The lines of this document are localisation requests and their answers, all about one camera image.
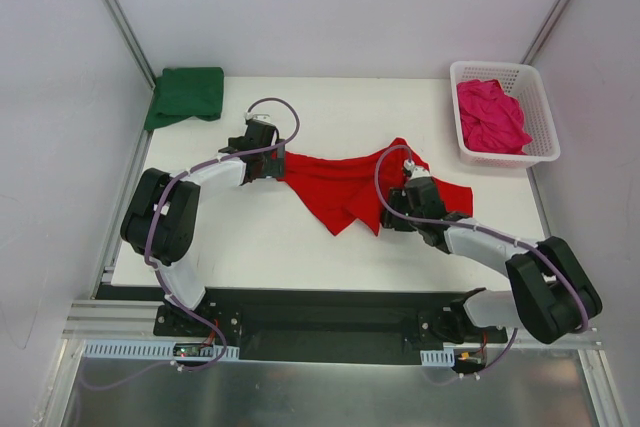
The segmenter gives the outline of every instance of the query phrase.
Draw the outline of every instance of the wire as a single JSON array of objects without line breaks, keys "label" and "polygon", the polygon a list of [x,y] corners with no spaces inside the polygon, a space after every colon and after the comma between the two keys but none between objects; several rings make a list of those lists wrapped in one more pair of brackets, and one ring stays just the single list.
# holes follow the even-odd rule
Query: wire
[{"label": "wire", "polygon": [[424,224],[446,225],[448,227],[460,227],[463,229],[477,230],[478,232],[482,232],[484,234],[490,235],[491,237],[494,237],[498,240],[502,240],[503,242],[509,242],[516,247],[522,247],[528,250],[533,255],[538,257],[538,259],[540,259],[542,263],[544,263],[544,265],[556,276],[558,281],[560,281],[560,283],[564,286],[564,288],[567,289],[567,292],[569,292],[569,295],[575,302],[578,308],[578,311],[580,312],[580,321],[581,321],[581,325],[575,331],[575,333],[585,332],[589,328],[589,315],[587,314],[587,309],[582,303],[582,300],[580,300],[580,296],[578,295],[576,290],[573,288],[573,286],[567,280],[567,278],[562,274],[562,272],[560,272],[558,268],[553,264],[553,262],[547,259],[547,257],[545,257],[542,254],[542,252],[540,252],[533,245],[523,242],[519,239],[516,239],[515,237],[512,237],[510,235],[503,234],[502,232],[498,232],[497,230],[493,230],[489,227],[485,227],[483,225],[473,225],[473,224],[465,224],[463,222],[451,222],[446,220],[435,220],[435,219],[425,219],[422,217],[412,217],[409,215],[404,215],[398,212],[397,210],[395,210],[393,207],[391,207],[385,200],[384,196],[382,195],[382,190],[380,189],[380,166],[382,165],[382,162],[384,161],[387,155],[389,155],[394,150],[398,150],[398,149],[406,150],[409,154],[409,160],[413,160],[413,153],[411,152],[411,149],[408,146],[395,145],[385,150],[380,156],[380,158],[378,159],[378,162],[376,163],[374,183],[376,186],[378,199],[380,200],[380,202],[382,202],[382,205],[384,205],[385,209],[387,209],[389,212],[391,212],[391,214],[395,215],[396,217],[399,217],[404,220],[409,220],[411,222],[418,222],[418,223],[424,223]]},{"label": "wire", "polygon": [[199,164],[194,165],[193,167],[191,167],[191,169],[189,169],[188,171],[184,171],[179,173],[178,175],[176,175],[175,177],[173,177],[169,183],[167,184],[167,186],[164,188],[164,190],[162,191],[162,194],[160,195],[160,200],[158,201],[158,205],[156,208],[156,211],[153,214],[153,218],[151,219],[151,226],[149,227],[149,234],[147,236],[147,242],[145,244],[145,248],[144,248],[144,261],[147,265],[151,266],[153,268],[153,270],[155,271],[156,274],[156,279],[158,280],[158,283],[160,284],[160,286],[162,287],[162,289],[164,290],[167,299],[172,302],[175,306],[177,306],[179,309],[181,309],[183,312],[185,312],[187,315],[193,317],[194,319],[196,319],[197,321],[203,323],[204,325],[206,325],[207,327],[209,327],[213,332],[216,333],[216,335],[220,338],[220,341],[222,342],[223,348],[220,351],[220,353],[212,358],[211,360],[207,361],[206,363],[196,366],[196,367],[186,367],[183,366],[184,370],[188,370],[191,372],[197,372],[200,370],[204,370],[208,367],[211,367],[213,364],[215,364],[216,362],[218,362],[225,354],[227,351],[227,339],[224,337],[224,334],[220,331],[220,329],[218,329],[218,327],[216,327],[214,324],[212,324],[211,322],[209,322],[207,319],[204,319],[203,317],[199,316],[198,314],[196,314],[195,312],[193,312],[192,310],[190,310],[186,305],[184,305],[182,302],[180,302],[180,300],[173,294],[173,292],[171,292],[171,289],[169,288],[169,286],[167,285],[167,283],[165,282],[164,278],[162,277],[162,273],[160,272],[158,263],[151,258],[151,244],[153,242],[153,238],[155,236],[156,233],[156,229],[158,227],[158,221],[160,220],[160,214],[162,212],[163,207],[165,206],[165,204],[167,203],[167,199],[169,197],[169,194],[171,193],[171,190],[173,189],[173,187],[182,179],[184,179],[185,177],[188,177],[190,174],[197,172],[198,170],[204,169],[205,167],[209,167],[210,165],[214,165],[217,164],[219,162],[225,162],[227,160],[231,160],[231,159],[235,159],[237,157],[243,157],[245,155],[254,155],[254,154],[261,154],[264,152],[270,152],[272,150],[276,150],[279,147],[282,147],[286,144],[288,144],[289,142],[291,142],[296,135],[298,135],[298,131],[300,130],[300,118],[298,117],[298,113],[295,111],[295,109],[286,101],[279,99],[277,97],[266,97],[264,99],[260,99],[256,102],[254,102],[249,109],[247,109],[247,112],[251,112],[254,108],[256,108],[258,105],[264,103],[264,102],[279,102],[281,104],[283,104],[285,107],[287,107],[289,109],[289,111],[293,114],[293,117],[295,119],[296,122],[296,127],[293,131],[293,133],[287,137],[285,140],[283,140],[282,142],[278,142],[274,145],[271,145],[269,147],[262,147],[259,149],[250,149],[250,150],[246,150],[243,152],[234,152],[233,154],[229,154],[229,155],[225,155],[221,158],[214,158],[211,160],[207,160],[205,162],[201,162]]}]

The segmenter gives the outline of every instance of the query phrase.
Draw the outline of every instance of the vertical metal pole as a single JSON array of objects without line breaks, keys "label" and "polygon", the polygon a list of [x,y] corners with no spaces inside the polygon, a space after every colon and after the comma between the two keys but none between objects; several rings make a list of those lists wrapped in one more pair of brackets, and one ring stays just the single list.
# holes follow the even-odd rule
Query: vertical metal pole
[{"label": "vertical metal pole", "polygon": [[547,15],[547,18],[542,23],[540,30],[538,30],[533,42],[529,46],[527,53],[524,55],[521,62],[522,64],[533,64],[571,1],[572,0],[556,0],[549,12],[549,15]]},{"label": "vertical metal pole", "polygon": [[140,68],[142,75],[144,75],[145,80],[149,84],[151,89],[156,86],[156,78],[153,75],[153,70],[151,69],[151,65],[147,60],[147,57],[144,55],[142,48],[140,47],[140,43],[133,33],[133,29],[127,20],[127,17],[124,15],[124,11],[122,10],[122,6],[118,2],[118,0],[103,0],[107,10],[111,14],[113,21],[115,22],[118,30],[122,34],[122,37],[133,56],[136,64]]}]

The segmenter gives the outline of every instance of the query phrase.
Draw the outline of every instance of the green towel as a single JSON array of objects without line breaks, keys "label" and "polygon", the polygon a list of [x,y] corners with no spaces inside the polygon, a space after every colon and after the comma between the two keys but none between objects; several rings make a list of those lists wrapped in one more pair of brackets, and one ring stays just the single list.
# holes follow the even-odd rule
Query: green towel
[{"label": "green towel", "polygon": [[224,72],[220,67],[164,69],[156,81],[145,130],[159,129],[196,116],[220,118]]}]

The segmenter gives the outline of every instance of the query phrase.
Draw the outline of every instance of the white plastic basket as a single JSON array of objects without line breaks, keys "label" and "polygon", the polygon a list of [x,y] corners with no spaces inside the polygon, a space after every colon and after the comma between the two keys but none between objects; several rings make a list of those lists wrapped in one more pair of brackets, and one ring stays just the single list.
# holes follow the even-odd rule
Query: white plastic basket
[{"label": "white plastic basket", "polygon": [[[464,145],[462,125],[460,124],[460,106],[458,89],[460,82],[467,80],[497,79],[507,95],[520,102],[524,112],[524,130],[533,138],[522,149],[527,155],[490,154],[474,152]],[[508,64],[504,62],[454,62],[451,65],[451,93],[453,95],[453,113],[460,158],[468,164],[493,165],[510,168],[527,168],[538,162],[551,162],[560,156],[558,134],[553,124],[551,110],[542,85],[542,79],[536,69],[528,65]]]}]

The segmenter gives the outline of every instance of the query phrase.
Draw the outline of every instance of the pink fabric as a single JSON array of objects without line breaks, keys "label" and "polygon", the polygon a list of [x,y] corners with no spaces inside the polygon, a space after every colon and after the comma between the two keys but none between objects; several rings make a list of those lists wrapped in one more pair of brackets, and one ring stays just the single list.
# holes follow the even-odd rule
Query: pink fabric
[{"label": "pink fabric", "polygon": [[533,139],[524,131],[524,113],[497,80],[458,84],[458,104],[464,144],[475,152],[526,155],[522,147]]}]

